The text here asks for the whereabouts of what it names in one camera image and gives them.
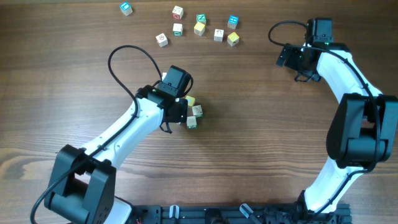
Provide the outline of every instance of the robotic arm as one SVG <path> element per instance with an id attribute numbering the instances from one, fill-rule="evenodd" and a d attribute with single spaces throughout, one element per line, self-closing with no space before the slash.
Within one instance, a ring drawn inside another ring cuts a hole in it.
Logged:
<path id="1" fill-rule="evenodd" d="M 304 26 L 307 28 L 304 47 L 279 44 L 284 48 L 277 65 L 298 71 L 296 81 L 303 76 L 307 77 L 305 82 L 319 82 L 323 77 L 340 105 L 326 139 L 329 155 L 326 164 L 295 203 L 256 207 L 243 204 L 240 207 L 180 208 L 172 205 L 169 208 L 133 206 L 114 196 L 116 170 L 139 142 L 163 122 L 186 122 L 187 101 L 181 97 L 190 75 L 172 66 L 157 88 L 147 85 L 137 91 L 137 108 L 133 103 L 111 127 L 80 149 L 66 145 L 58 153 L 49 185 L 98 150 L 129 121 L 133 111 L 138 111 L 137 118 L 123 132 L 46 196 L 45 207 L 79 224 L 351 223 L 349 207 L 337 205 L 337 202 L 364 173 L 362 170 L 371 170 L 377 162 L 391 155 L 398 121 L 398 99 L 385 96 L 370 85 L 353 63 L 348 48 L 333 43 L 330 19 L 310 19 Z M 372 110 L 372 103 L 377 104 L 377 113 Z M 364 120 L 375 123 L 376 118 L 379 118 L 380 133 L 375 127 L 363 127 Z M 75 178 L 75 174 L 85 172 L 91 175 L 89 184 Z"/>

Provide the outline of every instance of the wooden table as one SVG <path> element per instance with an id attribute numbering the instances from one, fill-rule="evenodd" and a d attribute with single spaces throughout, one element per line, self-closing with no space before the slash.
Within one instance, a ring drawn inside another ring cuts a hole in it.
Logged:
<path id="1" fill-rule="evenodd" d="M 395 1 L 140 1 L 128 17 L 118 1 L 87 2 L 0 6 L 0 223 L 27 223 L 56 153 L 90 141 L 128 109 L 106 64 L 120 45 L 146 49 L 163 72 L 176 65 L 192 74 L 190 95 L 204 111 L 198 129 L 156 130 L 122 165 L 116 195 L 134 205 L 293 202 L 314 181 L 338 104 L 324 80 L 296 83 L 292 70 L 275 65 L 281 47 L 266 36 L 276 22 L 332 17 L 335 41 L 349 46 L 368 80 L 398 95 Z M 184 8 L 181 21 L 174 5 Z M 199 13 L 208 18 L 203 37 L 193 33 Z M 235 47 L 213 41 L 214 29 L 233 31 L 230 14 L 239 16 Z M 174 22 L 182 37 L 172 35 Z M 169 38 L 163 48 L 161 33 Z M 303 35 L 284 26 L 273 38 L 301 44 Z M 133 92 L 158 79 L 136 50 L 118 52 L 113 67 Z M 396 223 L 397 146 L 343 197 L 355 223 Z M 65 223 L 43 206 L 37 220 Z"/>

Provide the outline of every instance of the toy block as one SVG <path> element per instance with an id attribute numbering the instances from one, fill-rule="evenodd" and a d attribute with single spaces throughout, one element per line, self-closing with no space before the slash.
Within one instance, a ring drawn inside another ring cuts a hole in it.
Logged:
<path id="1" fill-rule="evenodd" d="M 201 110 L 201 106 L 192 106 L 192 113 L 195 117 L 200 118 L 203 116 L 203 112 Z"/>
<path id="2" fill-rule="evenodd" d="M 239 21 L 238 16 L 231 15 L 228 20 L 228 28 L 236 29 L 236 26 L 238 25 L 238 21 Z"/>
<path id="3" fill-rule="evenodd" d="M 197 128 L 197 117 L 195 116 L 189 116 L 187 117 L 187 126 L 188 128 Z"/>
<path id="4" fill-rule="evenodd" d="M 224 30 L 216 29 L 214 31 L 214 41 L 222 42 L 223 41 L 223 37 L 224 37 Z"/>
<path id="5" fill-rule="evenodd" d="M 201 22 L 206 25 L 206 15 L 204 14 L 197 14 L 197 22 Z"/>
<path id="6" fill-rule="evenodd" d="M 233 32 L 232 34 L 230 34 L 226 40 L 230 46 L 235 46 L 237 43 L 239 43 L 239 36 Z"/>
<path id="7" fill-rule="evenodd" d="M 203 33 L 205 32 L 205 25 L 203 23 L 197 22 L 197 24 L 195 25 L 195 27 L 193 28 L 194 32 L 198 35 L 203 35 Z"/>
<path id="8" fill-rule="evenodd" d="M 179 37 L 182 36 L 182 24 L 174 24 L 173 34 Z"/>
<path id="9" fill-rule="evenodd" d="M 188 106 L 193 106 L 195 105 L 195 99 L 192 96 L 186 96 L 185 97 L 186 100 L 188 100 Z"/>
<path id="10" fill-rule="evenodd" d="M 164 34 L 159 34 L 156 36 L 156 41 L 159 44 L 160 47 L 166 46 L 167 44 L 169 44 L 167 42 L 167 37 Z"/>
<path id="11" fill-rule="evenodd" d="M 132 13 L 132 7 L 128 2 L 120 4 L 120 10 L 122 10 L 125 16 L 128 16 Z"/>
<path id="12" fill-rule="evenodd" d="M 184 9 L 179 6 L 174 6 L 172 14 L 175 19 L 181 19 L 184 14 Z"/>

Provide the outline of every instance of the block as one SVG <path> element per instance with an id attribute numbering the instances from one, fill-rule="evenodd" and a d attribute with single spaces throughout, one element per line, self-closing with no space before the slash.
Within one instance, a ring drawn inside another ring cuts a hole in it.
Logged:
<path id="1" fill-rule="evenodd" d="M 206 25 L 206 15 L 204 14 L 197 14 L 197 22 L 201 22 Z"/>
<path id="2" fill-rule="evenodd" d="M 238 16 L 231 15 L 228 20 L 228 28 L 236 29 L 236 26 L 238 25 L 238 21 L 239 21 Z"/>
<path id="3" fill-rule="evenodd" d="M 203 33 L 205 32 L 205 25 L 203 23 L 197 22 L 197 24 L 193 28 L 193 31 L 198 35 L 203 35 Z"/>
<path id="4" fill-rule="evenodd" d="M 179 37 L 182 36 L 182 24 L 174 24 L 173 34 Z"/>
<path id="5" fill-rule="evenodd" d="M 187 126 L 188 128 L 197 128 L 197 117 L 195 116 L 189 116 L 187 117 Z"/>
<path id="6" fill-rule="evenodd" d="M 186 100 L 188 100 L 188 106 L 193 106 L 195 105 L 195 99 L 192 96 L 186 96 L 185 97 Z"/>
<path id="7" fill-rule="evenodd" d="M 184 9 L 180 6 L 174 6 L 172 14 L 175 19 L 181 19 L 182 15 L 184 15 Z"/>
<path id="8" fill-rule="evenodd" d="M 222 42 L 223 41 L 223 37 L 224 37 L 224 30 L 216 29 L 214 31 L 214 41 Z"/>
<path id="9" fill-rule="evenodd" d="M 192 106 L 192 113 L 195 117 L 200 118 L 203 116 L 203 112 L 201 110 L 201 106 Z"/>
<path id="10" fill-rule="evenodd" d="M 169 44 L 167 42 L 167 37 L 164 34 L 159 34 L 156 36 L 156 41 L 159 44 L 160 47 L 166 46 L 167 44 Z"/>
<path id="11" fill-rule="evenodd" d="M 228 38 L 226 41 L 230 44 L 230 46 L 235 46 L 237 43 L 239 43 L 239 36 L 233 32 L 232 34 L 228 35 Z"/>
<path id="12" fill-rule="evenodd" d="M 128 16 L 132 13 L 132 7 L 128 2 L 120 4 L 120 10 L 122 10 L 125 16 Z"/>

